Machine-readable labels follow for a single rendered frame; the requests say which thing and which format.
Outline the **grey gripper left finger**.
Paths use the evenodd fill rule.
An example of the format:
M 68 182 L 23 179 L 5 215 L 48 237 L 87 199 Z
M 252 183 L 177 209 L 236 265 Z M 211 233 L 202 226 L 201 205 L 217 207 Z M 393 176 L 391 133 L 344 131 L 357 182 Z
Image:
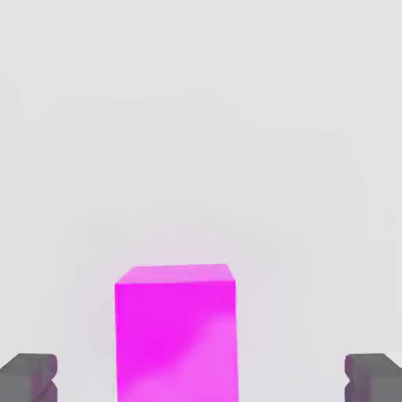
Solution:
M 57 357 L 18 353 L 0 368 L 0 402 L 58 402 Z

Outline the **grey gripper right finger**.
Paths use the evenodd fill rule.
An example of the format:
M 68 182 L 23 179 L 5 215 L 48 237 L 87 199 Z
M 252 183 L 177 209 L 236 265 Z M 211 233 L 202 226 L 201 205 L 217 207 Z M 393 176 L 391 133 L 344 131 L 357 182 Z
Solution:
M 348 354 L 345 374 L 345 402 L 402 402 L 402 367 L 386 354 Z

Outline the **small magenta cube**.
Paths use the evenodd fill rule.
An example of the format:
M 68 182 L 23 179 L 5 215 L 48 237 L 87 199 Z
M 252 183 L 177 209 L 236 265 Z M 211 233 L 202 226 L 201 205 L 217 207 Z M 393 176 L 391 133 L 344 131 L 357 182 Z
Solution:
M 134 266 L 115 284 L 117 402 L 239 402 L 226 264 Z

